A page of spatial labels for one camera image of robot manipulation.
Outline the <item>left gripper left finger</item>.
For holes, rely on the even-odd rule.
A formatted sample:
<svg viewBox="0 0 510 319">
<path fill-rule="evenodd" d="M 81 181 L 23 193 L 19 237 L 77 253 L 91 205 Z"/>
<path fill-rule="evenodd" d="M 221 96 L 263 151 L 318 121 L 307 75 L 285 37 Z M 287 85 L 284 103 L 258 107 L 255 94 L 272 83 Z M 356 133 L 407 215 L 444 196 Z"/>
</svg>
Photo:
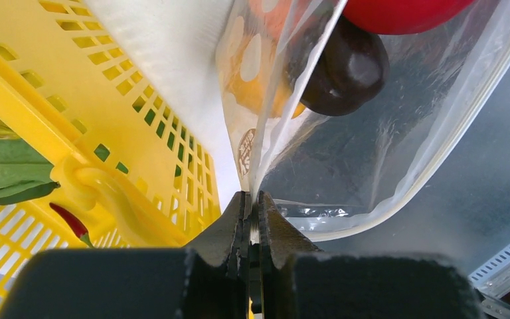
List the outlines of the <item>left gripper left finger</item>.
<svg viewBox="0 0 510 319">
<path fill-rule="evenodd" d="M 14 281 L 0 318 L 247 318 L 249 194 L 181 248 L 51 249 Z"/>
</svg>

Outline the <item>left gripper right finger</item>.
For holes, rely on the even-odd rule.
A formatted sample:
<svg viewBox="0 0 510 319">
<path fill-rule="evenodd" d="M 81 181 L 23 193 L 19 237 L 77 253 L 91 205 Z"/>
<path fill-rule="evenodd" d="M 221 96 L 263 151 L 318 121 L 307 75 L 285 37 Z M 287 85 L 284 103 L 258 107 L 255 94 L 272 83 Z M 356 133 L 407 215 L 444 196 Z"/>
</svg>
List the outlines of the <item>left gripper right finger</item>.
<svg viewBox="0 0 510 319">
<path fill-rule="evenodd" d="M 444 255 L 332 253 L 257 199 L 264 318 L 483 318 L 477 292 Z"/>
</svg>

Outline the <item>yellow plastic basket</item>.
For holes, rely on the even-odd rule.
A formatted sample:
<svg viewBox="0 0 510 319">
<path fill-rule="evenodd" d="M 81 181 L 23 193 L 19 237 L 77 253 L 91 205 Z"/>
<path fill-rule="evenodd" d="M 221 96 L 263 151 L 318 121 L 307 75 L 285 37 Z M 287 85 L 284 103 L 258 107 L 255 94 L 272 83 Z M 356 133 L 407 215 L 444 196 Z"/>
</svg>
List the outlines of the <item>yellow plastic basket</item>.
<svg viewBox="0 0 510 319">
<path fill-rule="evenodd" d="M 0 1 L 0 118 L 63 181 L 0 205 L 0 305 L 33 255 L 82 246 L 50 203 L 97 248 L 131 245 L 116 205 L 169 247 L 220 217 L 210 154 L 82 1 Z"/>
</svg>

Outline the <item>clear zip top bag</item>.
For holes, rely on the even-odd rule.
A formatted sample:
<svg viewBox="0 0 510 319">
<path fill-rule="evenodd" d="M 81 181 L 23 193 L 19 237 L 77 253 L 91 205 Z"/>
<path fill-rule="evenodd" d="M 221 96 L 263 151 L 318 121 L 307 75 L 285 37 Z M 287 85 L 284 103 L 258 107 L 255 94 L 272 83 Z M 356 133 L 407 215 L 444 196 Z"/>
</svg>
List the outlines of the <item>clear zip top bag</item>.
<svg viewBox="0 0 510 319">
<path fill-rule="evenodd" d="M 380 35 L 390 72 L 353 113 L 292 115 L 348 1 L 234 1 L 216 49 L 224 119 L 240 189 L 269 193 L 313 241 L 371 229 L 403 208 L 434 174 L 510 65 L 510 1 L 473 1 L 423 33 Z M 261 112 L 225 88 L 243 36 L 273 51 Z M 278 83 L 293 93 L 270 118 Z"/>
</svg>

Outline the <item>dark purple eggplant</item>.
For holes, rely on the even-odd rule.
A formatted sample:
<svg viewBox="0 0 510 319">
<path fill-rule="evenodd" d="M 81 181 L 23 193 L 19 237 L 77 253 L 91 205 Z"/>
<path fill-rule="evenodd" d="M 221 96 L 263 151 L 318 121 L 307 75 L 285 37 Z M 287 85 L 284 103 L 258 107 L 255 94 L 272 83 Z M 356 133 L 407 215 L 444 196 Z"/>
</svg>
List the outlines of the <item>dark purple eggplant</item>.
<svg viewBox="0 0 510 319">
<path fill-rule="evenodd" d="M 301 103 L 318 114 L 348 115 L 383 89 L 389 72 L 388 54 L 380 37 L 341 17 L 309 78 Z"/>
</svg>

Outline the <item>brown potato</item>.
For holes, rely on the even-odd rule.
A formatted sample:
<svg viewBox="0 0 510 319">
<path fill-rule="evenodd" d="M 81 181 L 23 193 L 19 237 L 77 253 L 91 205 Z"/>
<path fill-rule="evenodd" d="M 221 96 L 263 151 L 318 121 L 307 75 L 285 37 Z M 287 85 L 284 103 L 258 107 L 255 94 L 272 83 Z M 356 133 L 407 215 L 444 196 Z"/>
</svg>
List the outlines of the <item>brown potato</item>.
<svg viewBox="0 0 510 319">
<path fill-rule="evenodd" d="M 254 58 L 262 58 L 263 53 L 273 51 L 275 48 L 275 43 L 262 39 L 260 35 L 244 35 L 240 45 L 237 45 L 236 52 L 231 56 L 233 68 L 236 70 L 225 80 L 225 88 L 234 95 L 239 105 L 255 114 L 261 112 L 265 97 L 267 81 L 262 79 L 262 76 L 271 72 L 268 66 L 261 66 L 260 61 L 254 62 Z M 282 116 L 284 104 L 292 93 L 286 76 L 283 76 L 276 89 L 270 118 Z M 306 107 L 299 102 L 292 118 L 298 117 L 305 109 Z"/>
</svg>

